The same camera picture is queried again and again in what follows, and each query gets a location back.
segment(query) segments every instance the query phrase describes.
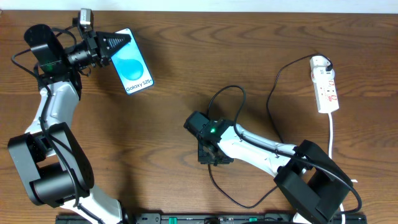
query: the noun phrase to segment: power cord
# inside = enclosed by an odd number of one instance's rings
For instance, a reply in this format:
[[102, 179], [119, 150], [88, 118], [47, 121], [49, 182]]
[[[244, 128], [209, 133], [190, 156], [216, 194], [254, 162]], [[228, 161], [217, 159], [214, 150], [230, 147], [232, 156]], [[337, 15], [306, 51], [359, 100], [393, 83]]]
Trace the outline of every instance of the power cord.
[[272, 218], [272, 217], [265, 217], [264, 219], [265, 219], [265, 220], [278, 221], [278, 219], [276, 219], [276, 218]]
[[[333, 118], [331, 116], [331, 113], [328, 113], [328, 117], [329, 117], [329, 147], [328, 147], [328, 155], [329, 158], [332, 159], [333, 157]], [[344, 206], [343, 203], [340, 204], [340, 211], [343, 212], [344, 211]], [[345, 224], [346, 223], [346, 215], [342, 214], [341, 215], [341, 224]]]
[[272, 87], [271, 91], [269, 92], [269, 95], [268, 95], [268, 98], [267, 98], [267, 103], [266, 103], [267, 113], [268, 113], [269, 120], [271, 121], [271, 125], [272, 125], [272, 127], [274, 128], [274, 131], [275, 131], [276, 135], [278, 135], [278, 138], [279, 138], [279, 140], [280, 140], [281, 143], [285, 143], [285, 141], [284, 141], [282, 135], [280, 134], [280, 132], [278, 131], [278, 129], [277, 129], [276, 125], [275, 125], [274, 120], [272, 119], [271, 112], [269, 111], [269, 99], [271, 98], [271, 95], [272, 95], [272, 93], [273, 93], [274, 90], [275, 90], [276, 84], [278, 83], [278, 79], [279, 79], [280, 73], [282, 73], [283, 69], [285, 69], [285, 68], [287, 68], [289, 65], [292, 65], [292, 64], [294, 64], [294, 63], [296, 63], [296, 62], [299, 62], [299, 61], [301, 61], [301, 60], [303, 60], [303, 59], [306, 59], [306, 58], [309, 58], [309, 57], [314, 57], [314, 56], [322, 56], [322, 57], [326, 58], [326, 59], [329, 61], [330, 64], [327, 66], [326, 71], [330, 71], [330, 70], [333, 68], [333, 64], [332, 64], [331, 60], [328, 59], [328, 58], [327, 58], [326, 56], [324, 56], [323, 54], [316, 53], [316, 54], [310, 54], [310, 55], [301, 57], [301, 58], [299, 58], [299, 59], [297, 59], [297, 60], [294, 60], [293, 62], [288, 63], [287, 65], [283, 66], [283, 67], [279, 70], [278, 74], [276, 75], [276, 79], [275, 79], [274, 86]]
[[[218, 92], [211, 98], [211, 100], [210, 100], [210, 102], [209, 102], [209, 106], [208, 106], [207, 111], [206, 111], [206, 116], [207, 116], [207, 117], [209, 116], [210, 108], [211, 108], [211, 106], [212, 106], [212, 104], [213, 104], [215, 98], [216, 98], [222, 91], [224, 91], [225, 89], [230, 88], [230, 87], [240, 88], [240, 86], [231, 85], [231, 86], [224, 87], [224, 88], [222, 88], [220, 91], [218, 91]], [[235, 203], [237, 206], [242, 207], [242, 208], [251, 209], [251, 208], [257, 207], [264, 199], [266, 199], [266, 197], [268, 197], [268, 195], [270, 195], [271, 193], [273, 193], [273, 191], [276, 190], [276, 189], [278, 188], [277, 186], [275, 186], [274, 188], [270, 189], [270, 191], [268, 191], [268, 192], [267, 192], [257, 203], [255, 203], [254, 205], [251, 205], [251, 206], [242, 205], [241, 203], [235, 201], [235, 199], [233, 199], [231, 196], [229, 196], [223, 189], [221, 189], [221, 187], [218, 186], [218, 184], [217, 184], [216, 181], [214, 180], [213, 174], [211, 173], [211, 166], [210, 166], [209, 164], [207, 165], [207, 168], [208, 168], [208, 170], [209, 170], [209, 176], [210, 176], [211, 183], [213, 183], [213, 185], [216, 187], [216, 189], [217, 189], [218, 191], [220, 191], [226, 198], [230, 199], [233, 203]]]
[[242, 208], [247, 208], [247, 209], [251, 209], [251, 208], [255, 208], [257, 207], [264, 199], [266, 199], [266, 197], [268, 197], [268, 195], [270, 195], [271, 193], [273, 193], [274, 190], [276, 190], [278, 187], [275, 186], [273, 189], [271, 189], [270, 191], [268, 191], [257, 203], [255, 203], [254, 205], [251, 206], [246, 206], [246, 205], [242, 205], [241, 203], [235, 201], [233, 198], [231, 198], [227, 193], [225, 193], [225, 191], [223, 189], [221, 189], [221, 187], [218, 186], [218, 184], [216, 183], [216, 181], [214, 180], [213, 174], [211, 173], [211, 166], [210, 164], [207, 165], [208, 170], [209, 170], [209, 176], [210, 176], [210, 180], [213, 183], [213, 185], [217, 188], [217, 190], [219, 190], [225, 197], [227, 197], [228, 199], [230, 199], [233, 203], [235, 203], [236, 205], [242, 207]]
[[281, 224], [281, 223], [283, 223], [283, 224], [300, 224], [300, 223], [295, 223], [295, 222], [280, 222], [278, 220], [273, 220], [273, 221], [260, 220], [260, 221], [246, 222], [246, 223], [242, 223], [242, 224]]

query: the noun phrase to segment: green connector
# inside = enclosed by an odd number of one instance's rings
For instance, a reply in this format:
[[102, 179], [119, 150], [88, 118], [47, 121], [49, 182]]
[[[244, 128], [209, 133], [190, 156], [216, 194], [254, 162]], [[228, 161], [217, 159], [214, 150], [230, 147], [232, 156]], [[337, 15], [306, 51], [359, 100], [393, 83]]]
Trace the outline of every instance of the green connector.
[[169, 224], [177, 224], [177, 218], [169, 218]]

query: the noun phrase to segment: white power cord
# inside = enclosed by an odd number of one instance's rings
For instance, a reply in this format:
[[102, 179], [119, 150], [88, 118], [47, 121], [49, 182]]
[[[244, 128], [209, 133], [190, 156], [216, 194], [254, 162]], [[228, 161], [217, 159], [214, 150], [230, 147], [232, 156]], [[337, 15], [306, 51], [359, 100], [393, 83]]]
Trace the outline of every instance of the white power cord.
[[[329, 115], [329, 132], [330, 132], [328, 154], [329, 154], [329, 158], [331, 159], [332, 155], [333, 155], [333, 147], [332, 147], [332, 145], [333, 145], [333, 119], [331, 117], [331, 113], [328, 113], [328, 115]], [[340, 204], [340, 211], [342, 211], [342, 212], [344, 211], [344, 207], [343, 207], [342, 203]], [[341, 215], [341, 224], [345, 224], [345, 223], [346, 223], [346, 215], [342, 214]]]

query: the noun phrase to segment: white power strip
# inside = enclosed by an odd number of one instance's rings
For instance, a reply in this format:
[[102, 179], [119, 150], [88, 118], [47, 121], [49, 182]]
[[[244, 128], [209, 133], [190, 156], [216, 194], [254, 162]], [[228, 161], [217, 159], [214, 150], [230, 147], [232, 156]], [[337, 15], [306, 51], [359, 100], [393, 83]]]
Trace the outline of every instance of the white power strip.
[[329, 64], [330, 62], [322, 56], [314, 56], [310, 60], [311, 79], [319, 113], [331, 113], [339, 108], [334, 80], [335, 71], [326, 70]]

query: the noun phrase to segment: power strip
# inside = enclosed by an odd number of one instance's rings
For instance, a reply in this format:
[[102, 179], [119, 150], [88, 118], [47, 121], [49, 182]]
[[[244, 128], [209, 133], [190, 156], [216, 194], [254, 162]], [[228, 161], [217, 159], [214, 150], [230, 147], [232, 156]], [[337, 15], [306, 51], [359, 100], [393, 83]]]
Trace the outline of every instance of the power strip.
[[[158, 213], [143, 213], [136, 215], [139, 224], [244, 224], [247, 222], [263, 224], [284, 224], [292, 220], [293, 215], [288, 213], [265, 213], [265, 214], [229, 214], [229, 215], [161, 215]], [[367, 224], [366, 215], [347, 215], [346, 224]], [[79, 215], [58, 215], [55, 224], [91, 224]], [[329, 224], [341, 224], [341, 216], [336, 215]]]
[[311, 79], [319, 113], [331, 113], [339, 108], [334, 80], [335, 71], [326, 70], [329, 64], [330, 62], [322, 56], [314, 56], [310, 60]]

